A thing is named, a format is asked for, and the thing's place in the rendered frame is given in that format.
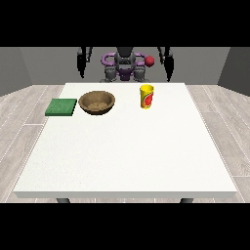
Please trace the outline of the green square pad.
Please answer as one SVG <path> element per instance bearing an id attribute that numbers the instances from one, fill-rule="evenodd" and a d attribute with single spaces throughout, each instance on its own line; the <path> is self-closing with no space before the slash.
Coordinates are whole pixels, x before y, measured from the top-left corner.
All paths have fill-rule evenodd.
<path id="1" fill-rule="evenodd" d="M 52 99 L 45 111 L 46 116 L 71 116 L 76 106 L 76 99 Z"/>

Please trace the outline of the brown wooden bowl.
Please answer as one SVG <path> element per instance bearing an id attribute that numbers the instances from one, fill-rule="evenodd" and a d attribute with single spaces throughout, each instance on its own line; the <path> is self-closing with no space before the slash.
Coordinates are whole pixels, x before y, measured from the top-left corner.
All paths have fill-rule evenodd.
<path id="1" fill-rule="evenodd" d="M 110 92 L 91 91 L 81 96 L 78 103 L 88 114 L 103 115 L 113 108 L 115 97 Z"/>

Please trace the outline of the yellow cup with melon print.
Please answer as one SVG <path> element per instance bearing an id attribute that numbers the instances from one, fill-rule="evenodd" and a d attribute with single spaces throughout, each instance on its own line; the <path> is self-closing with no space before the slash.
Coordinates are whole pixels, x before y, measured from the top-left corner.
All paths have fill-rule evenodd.
<path id="1" fill-rule="evenodd" d="M 141 108 L 149 109 L 152 103 L 154 87 L 149 84 L 144 84 L 140 88 L 140 94 L 141 94 Z"/>

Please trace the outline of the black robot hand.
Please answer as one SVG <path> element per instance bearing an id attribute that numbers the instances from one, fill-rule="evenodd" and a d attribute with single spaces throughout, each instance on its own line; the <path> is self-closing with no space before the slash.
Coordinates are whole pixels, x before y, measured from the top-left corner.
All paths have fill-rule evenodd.
<path id="1" fill-rule="evenodd" d="M 164 65 L 167 81 L 171 80 L 174 72 L 174 57 L 170 47 L 158 47 L 160 62 Z"/>
<path id="2" fill-rule="evenodd" d="M 86 63 L 90 61 L 92 47 L 80 47 L 77 52 L 77 69 L 81 77 L 84 77 Z"/>

